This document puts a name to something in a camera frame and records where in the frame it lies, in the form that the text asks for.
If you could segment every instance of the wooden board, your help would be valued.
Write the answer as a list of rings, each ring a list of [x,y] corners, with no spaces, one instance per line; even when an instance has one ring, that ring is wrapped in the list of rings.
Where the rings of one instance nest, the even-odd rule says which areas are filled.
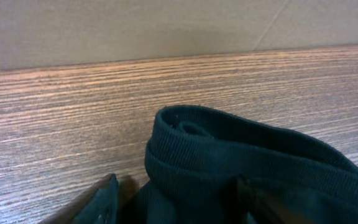
[[[358,46],[0,72],[0,223],[35,223],[107,173],[147,182],[154,115],[203,105],[326,141],[358,165]]]

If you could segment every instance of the dark green cloth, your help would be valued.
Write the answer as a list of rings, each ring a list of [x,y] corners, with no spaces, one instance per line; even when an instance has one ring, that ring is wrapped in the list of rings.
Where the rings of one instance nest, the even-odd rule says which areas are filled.
[[[350,160],[315,138],[221,111],[160,110],[145,168],[150,182],[116,223],[231,223],[221,195],[239,177],[315,223],[358,223]]]

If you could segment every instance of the garment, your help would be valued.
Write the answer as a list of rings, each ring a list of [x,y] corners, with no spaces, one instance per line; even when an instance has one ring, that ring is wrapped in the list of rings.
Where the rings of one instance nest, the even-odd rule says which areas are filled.
[[[200,106],[160,110],[147,143],[149,183],[110,223],[234,223],[230,183],[272,195],[312,223],[358,223],[358,167],[331,146]],[[257,223],[247,214],[248,223]]]

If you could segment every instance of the fabric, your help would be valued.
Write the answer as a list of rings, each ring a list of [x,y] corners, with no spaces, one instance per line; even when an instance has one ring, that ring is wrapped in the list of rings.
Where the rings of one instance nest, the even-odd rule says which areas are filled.
[[[350,160],[304,134],[221,111],[160,110],[145,168],[150,182],[116,223],[239,222],[230,187],[238,179],[312,223],[358,223],[358,168]]]

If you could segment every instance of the brown wood plank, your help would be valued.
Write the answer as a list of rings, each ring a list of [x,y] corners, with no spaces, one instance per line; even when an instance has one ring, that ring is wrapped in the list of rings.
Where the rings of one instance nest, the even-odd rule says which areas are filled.
[[[147,182],[168,105],[203,105],[326,141],[358,165],[358,46],[0,72],[0,223],[34,223],[110,172]]]

